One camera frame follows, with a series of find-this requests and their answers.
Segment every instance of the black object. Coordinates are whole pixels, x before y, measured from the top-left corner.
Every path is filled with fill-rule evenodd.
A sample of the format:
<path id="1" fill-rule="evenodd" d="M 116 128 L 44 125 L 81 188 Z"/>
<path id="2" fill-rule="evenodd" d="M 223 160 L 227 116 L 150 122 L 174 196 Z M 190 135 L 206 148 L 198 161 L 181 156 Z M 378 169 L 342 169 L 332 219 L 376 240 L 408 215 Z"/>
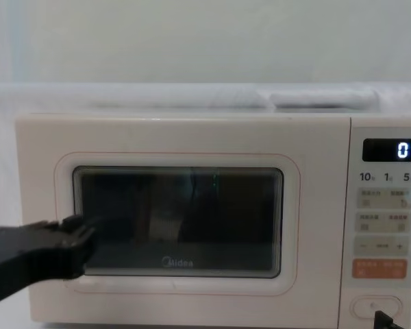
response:
<path id="1" fill-rule="evenodd" d="M 381 310 L 375 312 L 375 323 L 373 329 L 403 329 L 394 323 L 393 319 Z"/>
<path id="2" fill-rule="evenodd" d="M 368 138 L 362 146 L 366 162 L 411 162 L 411 138 Z"/>
<path id="3" fill-rule="evenodd" d="M 36 282 L 80 277 L 95 247 L 81 216 L 0 227 L 0 301 Z"/>

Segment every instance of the led number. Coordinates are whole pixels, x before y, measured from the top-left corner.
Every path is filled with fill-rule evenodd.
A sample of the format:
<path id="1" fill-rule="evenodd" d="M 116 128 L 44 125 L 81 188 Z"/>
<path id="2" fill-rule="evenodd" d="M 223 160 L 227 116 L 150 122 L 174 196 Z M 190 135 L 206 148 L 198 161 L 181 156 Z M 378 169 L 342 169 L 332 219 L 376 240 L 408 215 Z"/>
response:
<path id="1" fill-rule="evenodd" d="M 399 159 L 407 158 L 410 153 L 408 151 L 409 148 L 410 148 L 410 145 L 408 143 L 405 143 L 405 142 L 399 143 L 397 146 L 397 157 Z"/>

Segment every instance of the microwave oven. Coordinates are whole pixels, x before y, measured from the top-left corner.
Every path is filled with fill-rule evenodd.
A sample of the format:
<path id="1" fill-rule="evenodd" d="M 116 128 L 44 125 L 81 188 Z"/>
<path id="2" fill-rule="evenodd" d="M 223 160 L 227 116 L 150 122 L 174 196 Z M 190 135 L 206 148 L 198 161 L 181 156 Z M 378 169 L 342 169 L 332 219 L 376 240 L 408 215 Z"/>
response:
<path id="1" fill-rule="evenodd" d="M 23 222 L 98 217 L 45 322 L 373 327 L 411 313 L 411 117 L 30 114 Z"/>

